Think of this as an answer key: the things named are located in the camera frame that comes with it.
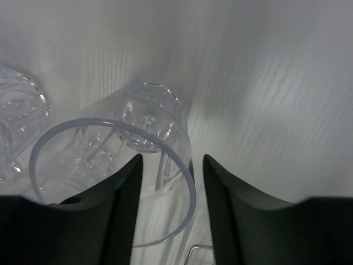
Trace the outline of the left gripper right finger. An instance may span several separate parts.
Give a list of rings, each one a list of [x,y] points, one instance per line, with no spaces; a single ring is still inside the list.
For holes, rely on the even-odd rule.
[[[210,155],[203,175],[216,264],[351,264],[352,199],[290,203],[236,177]]]

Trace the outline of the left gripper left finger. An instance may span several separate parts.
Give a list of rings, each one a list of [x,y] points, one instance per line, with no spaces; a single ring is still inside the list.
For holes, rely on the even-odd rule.
[[[2,264],[129,264],[143,158],[60,204],[1,197]]]

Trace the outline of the clear plastic cup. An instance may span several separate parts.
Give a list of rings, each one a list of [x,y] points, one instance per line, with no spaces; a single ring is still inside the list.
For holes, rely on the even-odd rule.
[[[1,66],[1,184],[21,172],[17,160],[45,131],[49,109],[32,78]]]
[[[62,202],[143,159],[133,245],[180,234],[196,208],[187,112],[165,84],[135,82],[53,126],[36,142],[29,178],[38,200]]]

